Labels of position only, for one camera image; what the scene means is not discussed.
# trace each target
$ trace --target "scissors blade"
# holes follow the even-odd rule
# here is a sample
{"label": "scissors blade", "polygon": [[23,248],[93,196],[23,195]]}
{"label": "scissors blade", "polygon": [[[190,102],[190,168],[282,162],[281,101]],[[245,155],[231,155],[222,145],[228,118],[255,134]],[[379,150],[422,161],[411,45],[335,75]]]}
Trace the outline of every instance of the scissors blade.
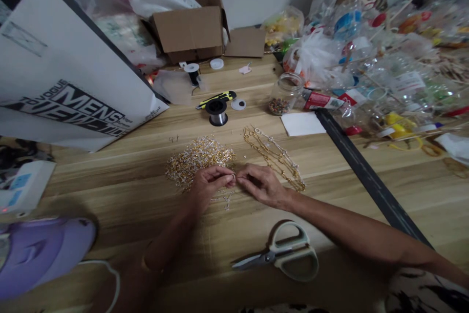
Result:
{"label": "scissors blade", "polygon": [[243,271],[252,267],[265,265],[275,262],[275,253],[269,251],[267,253],[256,254],[249,258],[243,259],[242,261],[234,264],[232,268],[237,271]]}

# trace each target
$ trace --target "white scissors handle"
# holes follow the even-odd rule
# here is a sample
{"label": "white scissors handle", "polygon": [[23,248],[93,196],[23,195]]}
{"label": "white scissors handle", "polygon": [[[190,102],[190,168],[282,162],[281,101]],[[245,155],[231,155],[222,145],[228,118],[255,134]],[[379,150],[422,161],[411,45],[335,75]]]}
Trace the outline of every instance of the white scissors handle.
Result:
{"label": "white scissors handle", "polygon": [[[277,239],[280,229],[282,229],[285,226],[294,226],[295,228],[297,228],[299,231],[299,236],[290,241],[286,241],[279,246],[276,243],[276,239]],[[287,275],[289,278],[296,280],[296,281],[307,282],[307,281],[313,280],[318,274],[318,270],[319,270],[318,257],[316,256],[316,252],[314,251],[314,249],[309,245],[308,234],[303,229],[303,227],[301,227],[299,224],[295,223],[294,221],[285,222],[276,229],[274,236],[272,238],[272,244],[270,245],[269,249],[275,254],[278,254],[276,256],[274,265],[280,270],[282,270],[282,272],[285,275]],[[279,254],[280,252],[284,252],[286,250],[293,250],[293,252],[285,254],[285,255]],[[298,274],[290,273],[288,270],[284,268],[285,263],[294,261],[303,257],[307,257],[307,256],[310,256],[313,261],[312,269],[309,272],[306,272],[303,275],[298,275]]]}

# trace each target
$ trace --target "person's left hand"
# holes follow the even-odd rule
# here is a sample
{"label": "person's left hand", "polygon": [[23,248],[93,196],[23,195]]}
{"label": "person's left hand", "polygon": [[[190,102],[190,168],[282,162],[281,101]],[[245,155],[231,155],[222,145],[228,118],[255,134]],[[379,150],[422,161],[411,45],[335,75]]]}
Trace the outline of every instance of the person's left hand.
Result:
{"label": "person's left hand", "polygon": [[236,185],[235,172],[225,167],[213,166],[199,169],[194,176],[191,190],[188,193],[188,206],[202,215],[208,208],[210,199],[222,188],[233,188]]}

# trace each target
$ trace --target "hand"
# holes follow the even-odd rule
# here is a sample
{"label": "hand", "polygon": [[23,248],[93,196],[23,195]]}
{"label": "hand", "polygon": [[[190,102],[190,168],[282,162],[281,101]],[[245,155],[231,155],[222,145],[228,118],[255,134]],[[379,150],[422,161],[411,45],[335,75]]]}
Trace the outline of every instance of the hand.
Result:
{"label": "hand", "polygon": [[280,184],[269,167],[246,164],[236,180],[259,202],[270,207],[285,210],[290,201],[288,189]]}
{"label": "hand", "polygon": [[220,188],[233,188],[235,185],[235,172],[232,170],[220,166],[199,169],[195,173],[187,205],[200,216]]}

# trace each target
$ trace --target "jewelry chain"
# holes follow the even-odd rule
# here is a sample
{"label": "jewelry chain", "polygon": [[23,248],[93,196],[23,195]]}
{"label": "jewelry chain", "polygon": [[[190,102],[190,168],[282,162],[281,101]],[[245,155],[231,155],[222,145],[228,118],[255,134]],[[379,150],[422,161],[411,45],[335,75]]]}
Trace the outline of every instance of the jewelry chain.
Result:
{"label": "jewelry chain", "polygon": [[[271,142],[272,144],[275,145],[275,147],[280,151],[280,154],[279,153],[275,153],[273,150],[271,150],[270,148],[268,148],[266,146],[266,144],[262,141],[261,137],[259,136],[263,136],[265,138],[267,138],[267,140],[269,142]],[[249,140],[249,137],[254,137],[254,139],[259,143],[259,146],[256,146],[256,144],[254,144],[252,141]],[[254,131],[251,131],[249,130],[248,127],[246,127],[244,129],[244,141],[246,141],[246,143],[248,143],[251,148],[254,148],[255,150],[257,150],[260,155],[262,155],[262,157],[264,158],[264,160],[266,161],[267,165],[273,170],[275,171],[277,174],[279,174],[282,178],[284,178],[286,181],[288,181],[288,183],[297,191],[297,192],[301,192],[301,191],[304,191],[305,188],[306,188],[306,185],[299,173],[299,169],[298,169],[298,164],[296,164],[292,158],[290,157],[290,155],[288,154],[288,152],[282,148],[274,139],[273,137],[270,137],[268,135],[266,135],[265,133],[263,133],[259,128],[255,128]],[[289,170],[291,172],[291,174],[293,175],[293,179],[289,178],[288,176],[285,175],[285,171],[282,169],[282,167],[280,167],[275,159],[281,163],[282,165],[284,165],[287,170]]]}

